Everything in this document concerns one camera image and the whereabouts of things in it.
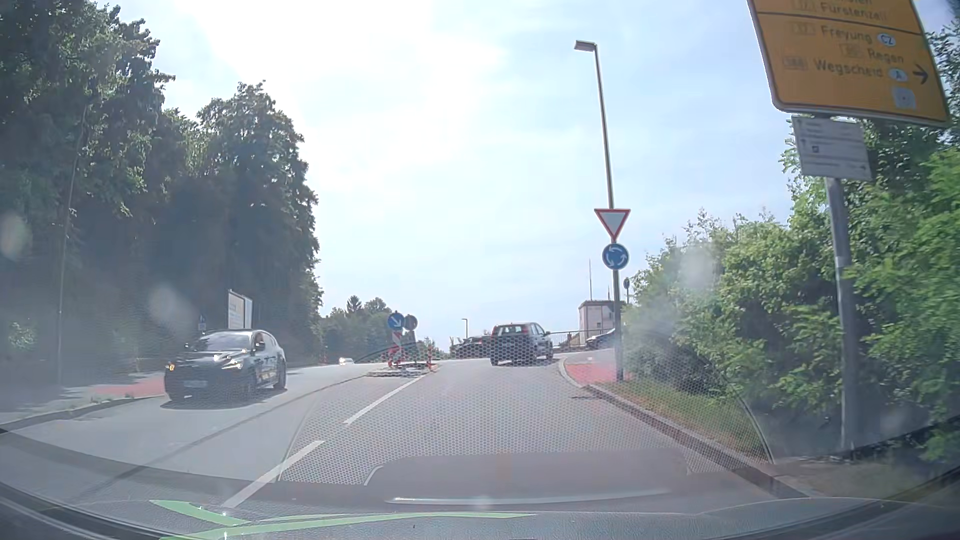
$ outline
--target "yellow direction sign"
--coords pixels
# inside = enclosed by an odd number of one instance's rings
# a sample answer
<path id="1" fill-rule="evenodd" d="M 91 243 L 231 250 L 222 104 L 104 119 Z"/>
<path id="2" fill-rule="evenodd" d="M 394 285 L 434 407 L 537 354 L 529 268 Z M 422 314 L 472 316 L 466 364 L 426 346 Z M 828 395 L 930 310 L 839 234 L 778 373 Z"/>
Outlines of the yellow direction sign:
<path id="1" fill-rule="evenodd" d="M 747 2 L 777 109 L 947 124 L 911 0 Z"/>

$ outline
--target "car wheel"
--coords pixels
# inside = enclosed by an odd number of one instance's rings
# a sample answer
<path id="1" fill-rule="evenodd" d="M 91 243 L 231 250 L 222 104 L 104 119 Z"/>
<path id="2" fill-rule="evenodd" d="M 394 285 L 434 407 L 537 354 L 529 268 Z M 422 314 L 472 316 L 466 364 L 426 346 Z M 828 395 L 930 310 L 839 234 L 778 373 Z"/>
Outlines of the car wheel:
<path id="1" fill-rule="evenodd" d="M 282 390 L 287 387 L 287 362 L 283 360 L 276 369 L 276 383 L 274 390 Z"/>
<path id="2" fill-rule="evenodd" d="M 237 401 L 247 402 L 253 398 L 253 390 L 256 389 L 256 373 L 250 372 L 249 377 L 244 377 L 236 388 L 234 395 Z"/>

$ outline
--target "billboard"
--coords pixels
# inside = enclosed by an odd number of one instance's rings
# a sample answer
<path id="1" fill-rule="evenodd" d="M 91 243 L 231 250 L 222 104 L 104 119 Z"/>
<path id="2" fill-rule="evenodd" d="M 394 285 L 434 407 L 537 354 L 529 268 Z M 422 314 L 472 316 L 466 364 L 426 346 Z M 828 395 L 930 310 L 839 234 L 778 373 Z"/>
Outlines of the billboard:
<path id="1" fill-rule="evenodd" d="M 253 327 L 253 300 L 246 296 L 227 291 L 227 329 L 240 330 Z"/>

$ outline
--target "blue keep right sign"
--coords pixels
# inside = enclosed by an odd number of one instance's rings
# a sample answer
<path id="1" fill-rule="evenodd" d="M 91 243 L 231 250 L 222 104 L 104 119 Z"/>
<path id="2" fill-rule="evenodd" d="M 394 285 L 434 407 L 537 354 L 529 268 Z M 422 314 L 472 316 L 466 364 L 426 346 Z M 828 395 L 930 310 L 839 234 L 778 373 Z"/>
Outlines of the blue keep right sign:
<path id="1" fill-rule="evenodd" d="M 399 311 L 394 311 L 387 317 L 387 328 L 390 330 L 402 330 L 403 329 L 403 313 Z"/>
<path id="2" fill-rule="evenodd" d="M 603 263 L 611 270 L 623 270 L 630 262 L 627 248 L 620 244 L 610 244 L 603 249 Z"/>

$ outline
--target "yield sign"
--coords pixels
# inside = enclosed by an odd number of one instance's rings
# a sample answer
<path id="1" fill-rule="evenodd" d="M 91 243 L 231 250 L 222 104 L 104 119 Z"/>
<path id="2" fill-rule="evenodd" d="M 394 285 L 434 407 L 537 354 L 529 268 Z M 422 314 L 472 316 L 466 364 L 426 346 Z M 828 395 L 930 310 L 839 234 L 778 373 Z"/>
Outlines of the yield sign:
<path id="1" fill-rule="evenodd" d="M 610 234 L 610 242 L 615 242 L 620 236 L 620 230 L 623 229 L 630 211 L 628 209 L 594 209 L 593 211 L 597 212 L 597 217 L 603 223 L 604 229 Z"/>

